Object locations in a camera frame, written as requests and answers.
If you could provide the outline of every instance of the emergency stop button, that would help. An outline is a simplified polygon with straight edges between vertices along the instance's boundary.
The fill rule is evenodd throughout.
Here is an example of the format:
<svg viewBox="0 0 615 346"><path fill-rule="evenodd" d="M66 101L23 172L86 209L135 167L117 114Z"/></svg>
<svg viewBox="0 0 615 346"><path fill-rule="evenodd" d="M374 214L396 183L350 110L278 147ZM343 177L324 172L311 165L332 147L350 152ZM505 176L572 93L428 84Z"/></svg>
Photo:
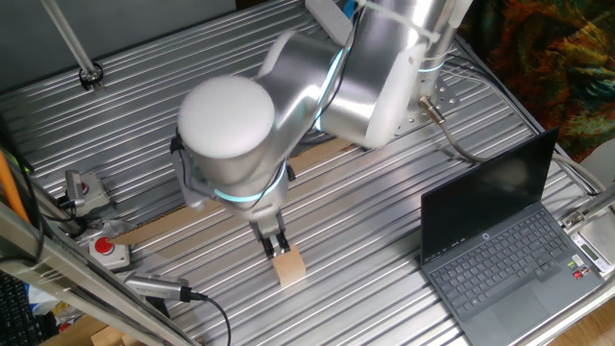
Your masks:
<svg viewBox="0 0 615 346"><path fill-rule="evenodd" d="M109 238L104 236L98 240L96 240L96 244L94 244L94 249L96 252L101 255L108 255L113 252L113 244L108 242Z"/></svg>

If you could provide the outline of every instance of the keyboard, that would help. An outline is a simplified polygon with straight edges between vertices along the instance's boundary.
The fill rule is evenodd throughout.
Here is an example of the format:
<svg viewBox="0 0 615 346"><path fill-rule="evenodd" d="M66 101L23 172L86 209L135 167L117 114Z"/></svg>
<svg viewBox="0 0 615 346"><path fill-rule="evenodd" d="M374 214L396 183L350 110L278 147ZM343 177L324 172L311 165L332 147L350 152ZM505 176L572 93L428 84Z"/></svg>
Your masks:
<svg viewBox="0 0 615 346"><path fill-rule="evenodd" d="M555 232L550 220L541 210L430 273L460 318L478 313L491 300L536 277L547 279L559 270L554 259L569 249L569 242Z"/></svg>
<svg viewBox="0 0 615 346"><path fill-rule="evenodd" d="M42 341L41 327L30 311L26 287L0 272L0 346L38 345Z"/></svg>

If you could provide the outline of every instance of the colorful fabric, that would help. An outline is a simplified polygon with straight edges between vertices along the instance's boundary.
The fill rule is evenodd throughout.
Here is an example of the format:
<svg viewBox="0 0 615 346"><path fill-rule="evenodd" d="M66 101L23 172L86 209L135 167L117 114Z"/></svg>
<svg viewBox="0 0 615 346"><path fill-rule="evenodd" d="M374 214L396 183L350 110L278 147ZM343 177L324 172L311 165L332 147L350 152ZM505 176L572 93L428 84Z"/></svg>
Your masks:
<svg viewBox="0 0 615 346"><path fill-rule="evenodd" d="M574 160L615 137L615 0L476 0L460 33Z"/></svg>

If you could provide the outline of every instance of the metal frame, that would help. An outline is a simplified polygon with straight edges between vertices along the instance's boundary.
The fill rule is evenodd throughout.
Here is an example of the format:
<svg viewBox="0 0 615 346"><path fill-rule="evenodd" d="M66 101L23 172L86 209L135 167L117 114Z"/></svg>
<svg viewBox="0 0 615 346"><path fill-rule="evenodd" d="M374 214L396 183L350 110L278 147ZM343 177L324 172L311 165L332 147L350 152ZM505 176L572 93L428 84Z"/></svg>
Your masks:
<svg viewBox="0 0 615 346"><path fill-rule="evenodd" d="M56 28L58 28L61 37L64 38L68 49L70 49L70 52L75 56L75 60L77 60L77 63L81 67L79 77L84 87L91 86L94 92L105 91L105 86L101 81L103 76L102 68L87 57L86 50L77 39L75 32L73 32L70 24L68 24L56 0L40 0L40 2L56 25Z"/></svg>
<svg viewBox="0 0 615 346"><path fill-rule="evenodd" d="M33 257L38 230L0 204L0 253ZM197 345L164 315L133 293L89 254L55 231L44 238L40 263L7 261L0 269L55 295L147 345Z"/></svg>

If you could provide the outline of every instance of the laptop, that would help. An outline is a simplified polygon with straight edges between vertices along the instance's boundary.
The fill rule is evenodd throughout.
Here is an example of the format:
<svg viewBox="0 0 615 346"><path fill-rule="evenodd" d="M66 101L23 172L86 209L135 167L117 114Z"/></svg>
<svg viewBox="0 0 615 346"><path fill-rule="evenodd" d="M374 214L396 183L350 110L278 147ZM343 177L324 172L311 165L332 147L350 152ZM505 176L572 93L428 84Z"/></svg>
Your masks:
<svg viewBox="0 0 615 346"><path fill-rule="evenodd" d="M422 269L475 346L508 345L603 279L542 205L557 129L422 196Z"/></svg>

